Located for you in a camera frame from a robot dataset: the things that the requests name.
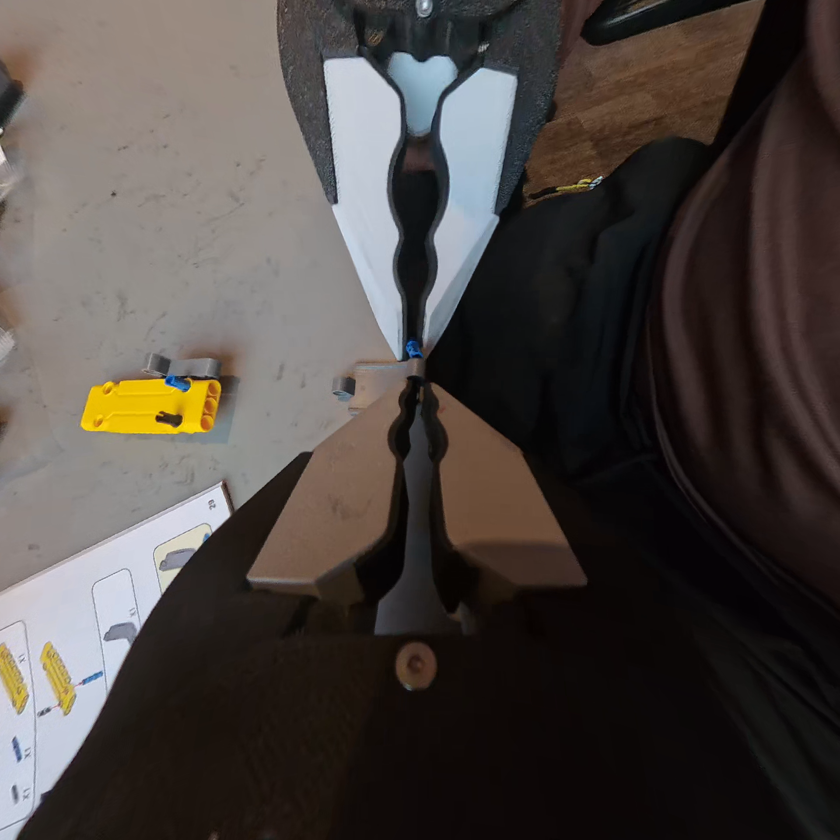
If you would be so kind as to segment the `white instruction booklet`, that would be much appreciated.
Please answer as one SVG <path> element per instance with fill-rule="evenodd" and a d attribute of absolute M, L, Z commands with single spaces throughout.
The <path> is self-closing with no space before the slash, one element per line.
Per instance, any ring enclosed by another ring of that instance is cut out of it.
<path fill-rule="evenodd" d="M 1 596 L 1 838 L 76 756 L 162 594 L 232 514 L 220 482 Z"/>

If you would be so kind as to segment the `person's legs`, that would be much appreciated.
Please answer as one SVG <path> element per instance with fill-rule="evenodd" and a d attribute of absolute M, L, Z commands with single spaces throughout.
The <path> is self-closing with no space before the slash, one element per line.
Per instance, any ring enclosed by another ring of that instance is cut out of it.
<path fill-rule="evenodd" d="M 658 140 L 594 189 L 510 216 L 431 352 L 431 382 L 575 484 L 651 452 L 631 397 L 638 341 L 666 234 L 710 161 L 699 141 Z"/>

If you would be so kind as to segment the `grey desk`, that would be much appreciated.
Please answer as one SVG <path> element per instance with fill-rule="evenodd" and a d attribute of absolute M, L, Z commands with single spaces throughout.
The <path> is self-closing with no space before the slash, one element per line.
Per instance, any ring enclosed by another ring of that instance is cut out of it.
<path fill-rule="evenodd" d="M 223 482 L 241 508 L 386 357 L 281 77 L 276 2 L 2 2 L 2 625 L 15 585 Z M 81 429 L 146 356 L 223 363 L 209 434 Z"/>

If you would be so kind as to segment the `person's brown sweater torso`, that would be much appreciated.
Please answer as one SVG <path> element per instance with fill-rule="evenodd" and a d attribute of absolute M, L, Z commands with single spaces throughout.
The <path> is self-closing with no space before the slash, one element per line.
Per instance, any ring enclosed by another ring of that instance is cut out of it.
<path fill-rule="evenodd" d="M 839 3 L 783 10 L 792 61 L 679 210 L 647 357 L 687 496 L 837 607 Z"/>

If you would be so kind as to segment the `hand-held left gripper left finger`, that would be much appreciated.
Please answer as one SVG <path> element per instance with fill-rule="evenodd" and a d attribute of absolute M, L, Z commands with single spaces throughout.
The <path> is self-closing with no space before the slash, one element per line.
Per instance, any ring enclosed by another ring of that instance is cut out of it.
<path fill-rule="evenodd" d="M 402 381 L 316 447 L 248 581 L 332 604 L 377 604 L 403 572 L 410 429 L 411 383 Z"/>

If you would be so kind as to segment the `black office chair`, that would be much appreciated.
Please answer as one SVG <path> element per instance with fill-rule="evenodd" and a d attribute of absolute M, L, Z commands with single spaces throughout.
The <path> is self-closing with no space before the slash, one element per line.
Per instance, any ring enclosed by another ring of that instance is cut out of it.
<path fill-rule="evenodd" d="M 581 36 L 593 47 L 608 46 L 664 28 L 698 40 L 714 39 L 744 1 L 604 1 L 583 24 Z"/>

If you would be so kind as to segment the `black yellow drawstring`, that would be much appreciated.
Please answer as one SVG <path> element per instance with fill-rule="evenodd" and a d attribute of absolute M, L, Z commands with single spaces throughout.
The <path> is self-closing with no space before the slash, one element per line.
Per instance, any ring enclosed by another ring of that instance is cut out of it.
<path fill-rule="evenodd" d="M 536 192 L 529 193 L 528 200 L 537 202 L 549 197 L 587 193 L 596 189 L 603 181 L 604 175 L 598 175 L 594 178 L 581 178 L 573 184 L 544 187 Z"/>

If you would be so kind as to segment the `grey angled connector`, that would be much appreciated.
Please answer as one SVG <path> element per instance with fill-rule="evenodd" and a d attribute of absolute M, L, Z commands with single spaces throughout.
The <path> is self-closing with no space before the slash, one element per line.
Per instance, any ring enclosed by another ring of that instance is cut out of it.
<path fill-rule="evenodd" d="M 223 364 L 214 358 L 172 359 L 159 353 L 149 353 L 142 372 L 164 380 L 216 380 Z"/>
<path fill-rule="evenodd" d="M 425 378 L 425 358 L 403 361 L 360 361 L 352 370 L 332 380 L 331 391 L 352 417 L 379 400 L 390 388 L 407 380 Z"/>

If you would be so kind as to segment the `yellow beam panel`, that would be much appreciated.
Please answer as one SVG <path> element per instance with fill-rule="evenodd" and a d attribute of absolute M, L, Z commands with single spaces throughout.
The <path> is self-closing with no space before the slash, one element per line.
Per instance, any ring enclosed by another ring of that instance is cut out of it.
<path fill-rule="evenodd" d="M 222 395 L 218 380 L 192 380 L 181 393 L 164 379 L 108 382 L 91 388 L 80 418 L 80 427 L 92 433 L 130 435 L 206 434 L 214 429 Z M 183 424 L 171 428 L 157 424 L 160 412 L 183 415 Z"/>

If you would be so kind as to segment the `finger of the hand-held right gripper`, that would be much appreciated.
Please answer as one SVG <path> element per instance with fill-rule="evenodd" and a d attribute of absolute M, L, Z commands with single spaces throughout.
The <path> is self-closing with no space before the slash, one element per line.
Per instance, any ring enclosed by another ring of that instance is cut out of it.
<path fill-rule="evenodd" d="M 479 68 L 443 96 L 434 137 L 445 164 L 444 204 L 432 231 L 435 277 L 423 345 L 440 341 L 498 223 L 497 199 L 517 77 Z"/>
<path fill-rule="evenodd" d="M 337 191 L 333 215 L 377 325 L 400 360 L 406 341 L 396 278 L 402 230 L 392 187 L 405 139 L 402 95 L 363 57 L 327 59 L 323 75 Z"/>

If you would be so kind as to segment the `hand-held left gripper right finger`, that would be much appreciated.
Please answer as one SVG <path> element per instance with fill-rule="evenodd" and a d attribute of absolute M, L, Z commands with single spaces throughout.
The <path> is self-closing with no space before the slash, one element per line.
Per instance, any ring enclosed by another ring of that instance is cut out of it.
<path fill-rule="evenodd" d="M 432 570 L 447 611 L 488 611 L 587 577 L 518 446 L 439 385 L 424 387 Z"/>

